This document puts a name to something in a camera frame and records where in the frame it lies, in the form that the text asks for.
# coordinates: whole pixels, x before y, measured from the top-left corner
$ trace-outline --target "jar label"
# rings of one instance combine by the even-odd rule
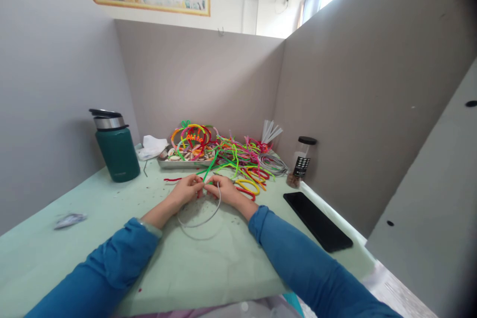
[[[297,163],[295,164],[295,170],[293,175],[297,177],[304,177],[307,172],[308,164],[310,163],[310,158],[297,158]]]

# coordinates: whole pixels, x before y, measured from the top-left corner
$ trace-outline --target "tissue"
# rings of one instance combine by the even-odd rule
[[[136,151],[140,160],[157,157],[167,147],[167,139],[157,139],[153,136],[144,136],[143,148]]]

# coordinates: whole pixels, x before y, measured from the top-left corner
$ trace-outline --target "person's left hand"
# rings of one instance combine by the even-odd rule
[[[181,179],[174,190],[166,197],[165,201],[170,202],[174,207],[174,214],[177,214],[182,206],[198,199],[202,196],[204,183],[198,175],[192,174]]]

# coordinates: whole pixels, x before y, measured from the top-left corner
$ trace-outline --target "light green table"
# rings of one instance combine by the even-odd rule
[[[164,178],[194,172],[161,171],[158,163],[150,160],[149,177],[142,172],[138,178],[118,184],[104,168],[1,236],[0,316],[25,315],[131,217],[141,217],[163,200],[173,188]],[[302,190],[354,241],[353,248],[333,257],[358,279],[369,274],[374,261],[359,234],[306,186]],[[293,190],[284,177],[277,178],[269,182],[266,192],[261,191],[257,203],[267,205],[316,242],[283,199],[286,192]],[[88,219],[54,231],[55,222],[68,213],[84,213]],[[121,303],[119,315],[216,306],[287,291],[246,222],[227,205],[221,205],[211,221],[195,229],[183,229],[172,218],[163,233],[156,253]]]

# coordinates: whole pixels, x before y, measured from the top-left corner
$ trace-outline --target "black phone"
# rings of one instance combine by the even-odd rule
[[[353,246],[353,241],[304,193],[283,194],[283,197],[326,252],[332,253]]]

